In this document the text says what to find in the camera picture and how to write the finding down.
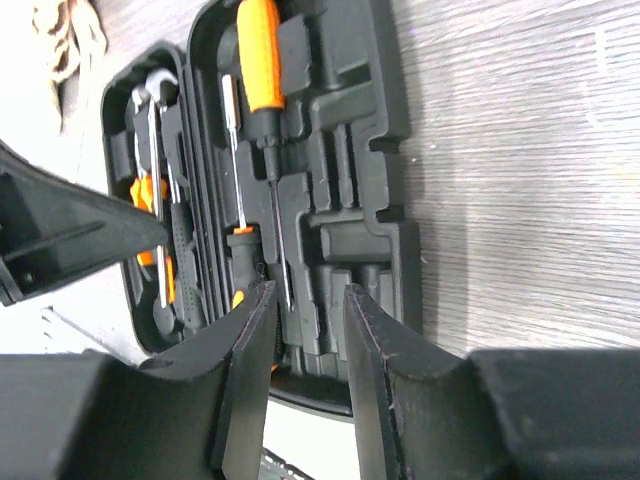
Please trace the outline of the black plastic tool case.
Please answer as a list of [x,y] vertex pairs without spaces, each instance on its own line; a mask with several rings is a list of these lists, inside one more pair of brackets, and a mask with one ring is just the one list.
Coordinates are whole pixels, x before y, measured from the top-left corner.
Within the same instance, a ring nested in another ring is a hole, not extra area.
[[284,249],[275,244],[259,124],[238,96],[239,148],[229,148],[221,80],[238,77],[234,1],[211,1],[185,47],[153,44],[106,85],[101,102],[110,193],[129,200],[149,166],[147,111],[133,89],[159,69],[179,82],[160,116],[163,162],[172,166],[191,215],[182,262],[202,316],[162,310],[154,267],[122,264],[125,297],[140,347],[162,352],[231,308],[227,239],[237,222],[236,186],[262,238],[261,275],[289,280],[279,305],[271,396],[300,410],[352,415],[344,338],[344,291],[360,284],[393,318],[422,328],[420,235],[404,212],[400,143],[410,134],[397,31],[387,1],[282,1]]

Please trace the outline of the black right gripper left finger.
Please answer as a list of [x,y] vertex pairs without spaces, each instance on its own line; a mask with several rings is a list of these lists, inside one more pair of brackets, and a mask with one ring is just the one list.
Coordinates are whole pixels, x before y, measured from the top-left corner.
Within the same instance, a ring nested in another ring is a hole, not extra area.
[[5,479],[255,479],[276,333],[258,285],[139,366],[110,355],[1,359]]

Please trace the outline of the orange handle black shaft screwdriver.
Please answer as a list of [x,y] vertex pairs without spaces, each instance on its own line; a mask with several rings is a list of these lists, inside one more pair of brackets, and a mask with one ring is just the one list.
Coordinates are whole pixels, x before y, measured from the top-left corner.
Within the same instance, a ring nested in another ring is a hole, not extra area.
[[237,10],[239,59],[244,90],[252,115],[259,126],[257,146],[263,152],[269,183],[278,258],[282,269],[285,305],[293,308],[289,268],[285,254],[279,181],[282,177],[281,56],[278,43],[280,15],[273,1],[242,1]]

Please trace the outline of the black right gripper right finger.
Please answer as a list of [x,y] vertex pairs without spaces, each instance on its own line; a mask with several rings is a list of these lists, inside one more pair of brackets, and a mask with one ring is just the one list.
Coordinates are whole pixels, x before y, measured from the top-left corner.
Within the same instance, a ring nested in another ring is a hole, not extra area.
[[344,327],[364,479],[635,479],[635,349],[490,349],[457,357],[358,285]]

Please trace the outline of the black handle claw hammer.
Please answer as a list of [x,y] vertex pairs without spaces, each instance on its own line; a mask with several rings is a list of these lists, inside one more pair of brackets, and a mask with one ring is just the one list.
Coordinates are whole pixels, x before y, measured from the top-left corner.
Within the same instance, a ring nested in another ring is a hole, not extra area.
[[[173,267],[172,305],[176,316],[189,329],[204,325],[205,317],[201,301],[196,294],[195,267],[189,257],[193,225],[191,213],[183,198],[182,187],[177,178],[180,158],[176,152],[164,145],[162,134],[163,116],[169,107],[177,102],[179,93],[177,77],[166,68],[159,68],[148,74],[142,86],[154,98],[159,112],[159,138],[162,179],[167,183],[167,195],[163,200],[164,220],[171,221],[171,245],[168,246]],[[142,267],[154,265],[157,269],[156,249],[141,252],[136,256]]]

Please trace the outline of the orange black needle nose pliers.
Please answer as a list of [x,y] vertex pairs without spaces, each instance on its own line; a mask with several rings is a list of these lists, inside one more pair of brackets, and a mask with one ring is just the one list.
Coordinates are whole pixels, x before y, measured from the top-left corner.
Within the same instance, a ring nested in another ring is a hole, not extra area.
[[[144,104],[147,104],[149,107],[150,98],[150,93],[143,87],[136,87],[132,92],[132,100],[134,101],[134,105],[138,110],[140,110],[141,106]],[[148,169],[145,169],[142,166],[142,153],[138,137],[138,134],[134,135],[134,150],[138,176],[130,187],[129,192],[133,204],[136,208],[144,210],[147,213],[154,214],[152,203],[151,165]],[[167,183],[165,180],[163,180],[162,183],[164,200],[167,195]]]

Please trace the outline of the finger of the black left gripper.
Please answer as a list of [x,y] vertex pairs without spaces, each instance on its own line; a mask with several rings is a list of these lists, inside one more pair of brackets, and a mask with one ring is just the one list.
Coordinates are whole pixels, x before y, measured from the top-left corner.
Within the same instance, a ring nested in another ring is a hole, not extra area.
[[50,293],[168,239],[133,205],[41,170],[1,145],[1,303]]

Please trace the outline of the black orange grip screwdriver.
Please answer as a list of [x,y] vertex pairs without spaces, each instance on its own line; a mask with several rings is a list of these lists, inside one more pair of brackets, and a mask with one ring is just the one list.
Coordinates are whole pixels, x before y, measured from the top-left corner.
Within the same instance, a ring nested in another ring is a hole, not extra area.
[[229,136],[231,166],[234,183],[234,198],[238,223],[227,235],[227,245],[231,251],[233,295],[231,307],[235,309],[259,283],[268,278],[263,258],[260,232],[247,223],[244,198],[237,159],[240,129],[240,110],[236,79],[225,74],[221,78],[225,126]]

